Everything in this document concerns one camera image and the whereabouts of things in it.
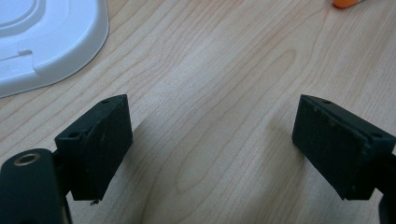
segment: orange object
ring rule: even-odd
[[[359,3],[361,0],[333,0],[332,3],[336,7],[350,7],[352,5],[355,5]]]

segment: wood grain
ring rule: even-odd
[[[291,142],[300,94],[396,134],[396,1],[107,1],[99,54],[52,86],[0,99],[0,162],[127,93],[134,145],[75,223],[379,223],[342,201]]]

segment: wooden table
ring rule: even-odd
[[[378,223],[292,144],[300,94],[396,134],[396,1],[107,1],[108,39],[78,73],[0,99],[0,162],[128,94],[134,145],[75,223]]]

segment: light wood surface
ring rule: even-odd
[[[379,223],[291,142],[300,94],[396,134],[396,1],[107,1],[108,39],[70,78],[0,99],[0,162],[128,94],[134,145],[75,223]]]

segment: white lid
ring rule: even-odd
[[[106,0],[0,0],[0,97],[70,77],[107,32]]]

